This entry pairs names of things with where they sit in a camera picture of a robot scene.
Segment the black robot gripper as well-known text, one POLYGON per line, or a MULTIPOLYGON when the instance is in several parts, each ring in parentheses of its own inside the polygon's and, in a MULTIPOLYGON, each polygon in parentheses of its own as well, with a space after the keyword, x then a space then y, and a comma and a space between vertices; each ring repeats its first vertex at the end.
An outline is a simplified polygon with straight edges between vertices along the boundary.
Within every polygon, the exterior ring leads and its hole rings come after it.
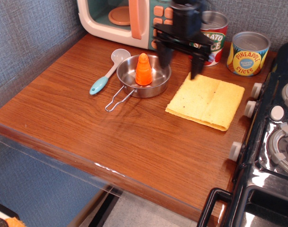
POLYGON ((170 1, 172 24, 154 25, 159 64, 163 69, 170 65, 173 50, 177 50, 191 56, 191 80, 202 71, 213 44, 201 32, 206 7, 205 0, 170 1))

